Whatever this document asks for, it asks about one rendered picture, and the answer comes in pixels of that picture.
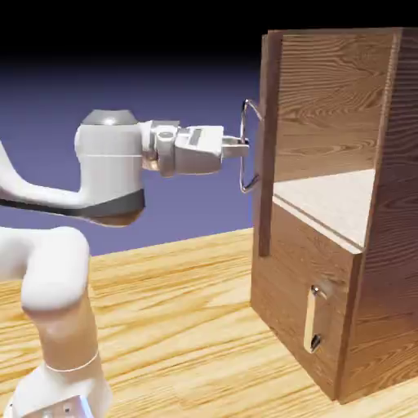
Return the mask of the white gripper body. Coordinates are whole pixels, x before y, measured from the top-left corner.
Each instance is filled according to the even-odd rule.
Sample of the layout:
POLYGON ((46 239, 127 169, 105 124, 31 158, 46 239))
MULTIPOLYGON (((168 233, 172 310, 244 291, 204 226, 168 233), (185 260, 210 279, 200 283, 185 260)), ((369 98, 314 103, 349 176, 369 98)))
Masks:
POLYGON ((176 174, 211 174, 222 162, 222 126, 191 126, 178 130, 175 140, 176 174))

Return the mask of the wooden cabinet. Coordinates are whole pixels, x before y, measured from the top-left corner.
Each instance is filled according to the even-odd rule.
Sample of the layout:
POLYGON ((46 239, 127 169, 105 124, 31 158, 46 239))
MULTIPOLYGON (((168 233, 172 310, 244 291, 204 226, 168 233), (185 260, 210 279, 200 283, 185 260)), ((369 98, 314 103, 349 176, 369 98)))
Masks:
MULTIPOLYGON (((283 31, 272 205, 362 251, 338 402, 418 376, 418 29, 283 31)), ((253 259, 258 256, 260 136, 253 259)))

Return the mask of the wooden cabinet door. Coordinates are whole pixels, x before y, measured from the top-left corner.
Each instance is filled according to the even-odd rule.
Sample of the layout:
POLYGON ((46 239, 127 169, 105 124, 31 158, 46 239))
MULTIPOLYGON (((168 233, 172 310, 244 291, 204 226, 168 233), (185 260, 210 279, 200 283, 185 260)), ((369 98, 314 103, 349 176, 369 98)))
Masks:
POLYGON ((255 256, 251 307, 332 400, 339 396, 349 322, 362 251, 314 228, 293 207, 272 205, 267 256, 255 256), (316 306, 314 329, 322 336, 309 354, 303 345, 311 285, 327 294, 316 306))
POLYGON ((263 37, 260 107, 263 120, 260 123, 260 207, 258 255, 269 254, 270 221, 274 182, 274 164, 278 129, 278 93, 282 58, 283 31, 269 31, 263 37))

